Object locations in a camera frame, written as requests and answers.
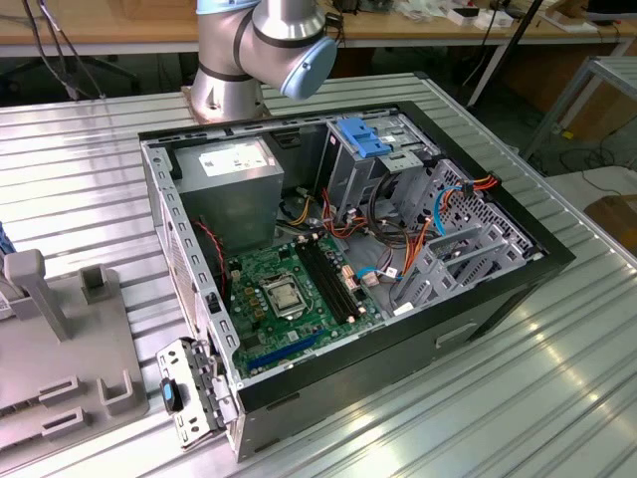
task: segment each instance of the metal table leg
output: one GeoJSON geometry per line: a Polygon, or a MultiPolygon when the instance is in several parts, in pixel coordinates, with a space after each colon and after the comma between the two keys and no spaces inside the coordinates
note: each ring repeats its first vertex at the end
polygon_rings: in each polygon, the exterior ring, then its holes
{"type": "Polygon", "coordinates": [[[500,62],[500,59],[502,58],[502,55],[505,53],[506,50],[507,50],[507,45],[500,45],[496,49],[494,56],[491,57],[491,61],[489,62],[489,65],[487,65],[487,70],[485,70],[485,72],[482,74],[482,77],[480,78],[480,81],[478,82],[476,89],[471,95],[471,98],[469,99],[469,102],[467,103],[467,107],[472,107],[476,103],[476,101],[482,94],[482,91],[485,89],[485,86],[491,79],[491,76],[494,73],[496,66],[500,62]]]}
{"type": "MultiPolygon", "coordinates": [[[[623,57],[634,41],[634,38],[629,38],[626,41],[618,43],[610,56],[623,57]]],[[[577,98],[577,100],[575,100],[573,105],[568,109],[568,112],[566,112],[566,115],[564,115],[564,118],[561,120],[560,124],[563,129],[567,129],[570,126],[575,117],[579,114],[579,112],[581,112],[581,109],[584,108],[584,105],[586,105],[588,100],[590,100],[590,97],[593,96],[601,84],[602,80],[600,78],[593,78],[590,83],[586,85],[586,88],[584,88],[581,95],[577,98]]]]}
{"type": "Polygon", "coordinates": [[[533,152],[539,147],[546,135],[550,132],[553,124],[571,104],[575,95],[579,93],[581,87],[592,77],[589,66],[590,62],[594,60],[594,58],[591,58],[584,61],[583,65],[579,67],[579,70],[577,70],[577,73],[561,93],[550,111],[544,116],[544,119],[533,133],[531,141],[521,152],[521,157],[524,160],[529,160],[533,152]]]}

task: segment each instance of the metal table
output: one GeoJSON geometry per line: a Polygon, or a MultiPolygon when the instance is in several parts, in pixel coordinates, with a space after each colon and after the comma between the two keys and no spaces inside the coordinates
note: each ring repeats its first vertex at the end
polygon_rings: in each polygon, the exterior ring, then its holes
{"type": "Polygon", "coordinates": [[[15,476],[633,477],[635,259],[428,80],[337,80],[302,104],[265,96],[275,115],[416,102],[577,260],[492,334],[252,460],[236,464],[223,437],[182,454],[154,353],[186,328],[152,229],[135,135],[193,124],[183,97],[0,111],[0,218],[18,248],[43,251],[49,277],[95,261],[117,269],[150,400],[141,420],[15,476]]]}
{"type": "Polygon", "coordinates": [[[560,115],[572,103],[572,107],[561,122],[562,125],[569,124],[590,98],[589,89],[597,88],[602,81],[609,83],[624,95],[637,101],[637,57],[591,57],[586,59],[550,111],[544,115],[542,122],[533,133],[529,145],[522,152],[522,157],[524,159],[531,157],[549,134],[560,115]]]}

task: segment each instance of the red cable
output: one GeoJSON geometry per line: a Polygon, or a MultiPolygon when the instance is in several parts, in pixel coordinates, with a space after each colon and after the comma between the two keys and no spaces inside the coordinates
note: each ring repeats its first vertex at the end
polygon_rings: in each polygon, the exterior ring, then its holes
{"type": "Polygon", "coordinates": [[[210,232],[210,230],[206,226],[204,226],[203,223],[195,221],[195,224],[206,233],[206,235],[215,245],[217,254],[219,254],[219,267],[221,269],[221,300],[223,301],[223,298],[226,297],[226,268],[223,263],[223,253],[221,252],[221,246],[219,245],[219,241],[217,241],[216,236],[212,232],[210,232]]]}

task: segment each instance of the metal bracket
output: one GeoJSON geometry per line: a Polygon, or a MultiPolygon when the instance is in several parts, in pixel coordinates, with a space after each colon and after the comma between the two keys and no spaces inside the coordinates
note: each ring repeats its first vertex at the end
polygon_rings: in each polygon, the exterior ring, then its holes
{"type": "Polygon", "coordinates": [[[161,376],[176,385],[166,392],[179,393],[179,409],[168,412],[173,413],[183,449],[225,432],[238,417],[226,376],[217,373],[216,362],[206,355],[205,345],[179,339],[156,355],[161,376]]]}

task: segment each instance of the power cable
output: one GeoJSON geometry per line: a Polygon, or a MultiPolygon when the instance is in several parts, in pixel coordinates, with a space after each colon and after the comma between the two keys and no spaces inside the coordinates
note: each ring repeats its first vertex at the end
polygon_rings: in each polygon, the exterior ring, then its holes
{"type": "Polygon", "coordinates": [[[85,66],[84,62],[82,61],[82,58],[80,58],[80,55],[78,55],[76,47],[73,46],[73,43],[71,43],[71,41],[69,40],[69,37],[67,37],[67,34],[64,33],[64,30],[56,23],[55,19],[53,18],[53,15],[51,14],[51,12],[49,12],[49,9],[47,8],[47,6],[45,4],[45,0],[39,0],[38,5],[40,6],[40,11],[42,11],[44,16],[47,17],[48,23],[53,24],[53,27],[55,27],[56,31],[58,31],[60,33],[60,35],[62,35],[62,38],[64,39],[65,43],[67,44],[67,46],[71,50],[71,53],[73,53],[73,56],[78,61],[78,65],[80,65],[80,68],[82,69],[82,71],[89,78],[89,80],[91,80],[91,83],[93,84],[93,87],[95,88],[96,92],[98,93],[98,97],[100,99],[106,98],[106,95],[102,92],[102,89],[98,85],[98,82],[96,81],[95,78],[93,78],[93,75],[91,75],[91,72],[85,66]]]}
{"type": "Polygon", "coordinates": [[[33,13],[31,12],[31,7],[29,7],[29,2],[27,0],[22,0],[22,6],[24,8],[24,11],[27,15],[27,19],[29,21],[29,28],[31,28],[31,32],[33,33],[33,38],[36,42],[36,48],[38,50],[38,54],[40,55],[40,58],[42,59],[42,62],[44,63],[45,67],[47,67],[47,69],[51,72],[51,74],[54,76],[54,78],[67,90],[67,93],[70,92],[77,92],[81,95],[84,95],[85,97],[89,98],[89,95],[82,90],[80,87],[76,87],[76,86],[72,86],[69,83],[69,77],[68,75],[66,75],[64,78],[62,78],[58,72],[53,68],[53,66],[51,65],[51,63],[49,63],[49,59],[47,58],[47,56],[44,53],[44,49],[42,48],[42,41],[40,40],[40,33],[38,32],[38,25],[36,24],[36,20],[33,17],[33,13]]]}

